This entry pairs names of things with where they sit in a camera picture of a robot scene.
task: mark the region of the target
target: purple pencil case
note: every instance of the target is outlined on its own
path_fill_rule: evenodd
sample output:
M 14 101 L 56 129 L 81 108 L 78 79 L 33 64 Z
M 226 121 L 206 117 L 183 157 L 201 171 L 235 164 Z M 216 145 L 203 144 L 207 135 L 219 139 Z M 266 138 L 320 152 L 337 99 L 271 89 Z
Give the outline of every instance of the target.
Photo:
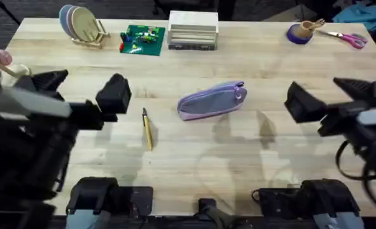
M 230 81 L 183 97 L 177 110 L 184 121 L 220 115 L 239 109 L 246 95 L 243 81 Z

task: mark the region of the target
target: butcher block tabletop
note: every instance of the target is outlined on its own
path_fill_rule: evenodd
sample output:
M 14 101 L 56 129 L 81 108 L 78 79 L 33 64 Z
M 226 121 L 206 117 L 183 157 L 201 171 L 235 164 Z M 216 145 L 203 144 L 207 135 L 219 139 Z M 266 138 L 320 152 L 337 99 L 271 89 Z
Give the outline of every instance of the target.
M 101 131 L 81 131 L 71 152 L 62 193 L 50 201 L 64 214 L 72 187 L 82 177 L 115 177 L 120 186 L 151 186 L 152 214 L 190 215 L 197 200 L 214 198 L 230 214 L 260 215 L 251 192 L 287 187 L 305 179 L 339 179 L 363 216 L 376 216 L 358 181 L 342 177 L 335 153 L 340 136 L 320 137 L 319 123 L 297 124 L 284 101 L 293 81 L 327 103 L 350 101 L 334 77 L 376 80 L 376 45 L 363 24 L 326 24 L 322 29 L 366 36 L 362 50 L 315 34 L 306 45 L 289 42 L 292 23 L 220 22 L 216 51 L 168 50 L 159 57 L 119 52 L 129 25 L 167 27 L 165 20 L 102 20 L 110 38 L 103 49 L 75 45 L 57 18 L 26 18 L 7 50 L 33 73 L 67 69 L 59 87 L 66 101 L 94 101 L 114 73 L 129 81 L 127 114 Z M 176 110 L 185 95 L 226 81 L 244 81 L 247 97 L 232 113 L 182 121 Z M 14 79 L 3 74 L 4 85 Z M 141 113 L 151 122 L 148 151 Z M 360 174 L 363 161 L 347 148 L 342 167 Z

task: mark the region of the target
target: plate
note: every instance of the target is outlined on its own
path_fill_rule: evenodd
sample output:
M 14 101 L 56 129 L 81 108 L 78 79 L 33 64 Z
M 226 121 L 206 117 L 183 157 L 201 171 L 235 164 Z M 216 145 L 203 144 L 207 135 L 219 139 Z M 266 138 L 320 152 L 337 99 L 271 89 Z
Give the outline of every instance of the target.
M 69 31 L 71 33 L 71 37 L 74 38 L 74 39 L 80 39 L 78 37 L 78 35 L 76 35 L 76 33 L 74 33 L 74 29 L 73 29 L 73 24 L 72 24 L 72 16 L 73 16 L 73 11 L 78 8 L 79 6 L 72 6 L 69 11 L 67 12 L 67 15 L 66 15 L 66 24 L 67 24 L 67 27 L 69 28 Z
M 63 30 L 65 31 L 65 33 L 68 35 L 68 36 L 72 36 L 68 26 L 67 26 L 67 23 L 66 23 L 66 15 L 67 15 L 67 12 L 69 11 L 69 9 L 72 7 L 72 5 L 64 5 L 63 7 L 61 7 L 60 11 L 59 11 L 59 22 L 60 22 L 60 25 L 62 26 Z
M 82 41 L 95 41 L 99 30 L 96 26 L 96 18 L 93 13 L 85 7 L 77 7 L 73 11 L 72 25 L 74 33 Z

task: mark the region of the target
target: tape roll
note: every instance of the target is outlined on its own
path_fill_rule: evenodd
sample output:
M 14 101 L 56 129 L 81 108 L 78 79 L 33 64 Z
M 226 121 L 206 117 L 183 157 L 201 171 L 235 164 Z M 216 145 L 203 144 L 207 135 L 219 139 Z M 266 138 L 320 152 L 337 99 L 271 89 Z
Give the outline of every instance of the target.
M 293 30 L 296 29 L 298 26 L 298 24 L 295 24 L 295 25 L 292 25 L 288 31 L 287 31 L 287 38 L 292 41 L 293 43 L 295 44 L 298 44 L 298 45 L 304 45 L 306 43 L 308 43 L 308 41 L 312 38 L 313 36 L 313 33 L 310 34 L 310 36 L 306 37 L 306 38 L 300 38 L 300 37 L 297 37 L 296 35 L 293 34 Z

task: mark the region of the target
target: yellow pencil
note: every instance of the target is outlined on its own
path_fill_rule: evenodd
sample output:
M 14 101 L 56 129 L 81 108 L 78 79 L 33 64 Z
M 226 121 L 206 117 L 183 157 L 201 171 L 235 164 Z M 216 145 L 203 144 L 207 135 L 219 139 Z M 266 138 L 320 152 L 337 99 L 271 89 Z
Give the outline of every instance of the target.
M 147 110 L 145 108 L 143 108 L 143 122 L 145 128 L 145 135 L 147 137 L 147 147 L 149 150 L 152 150 L 150 123 L 148 121 Z

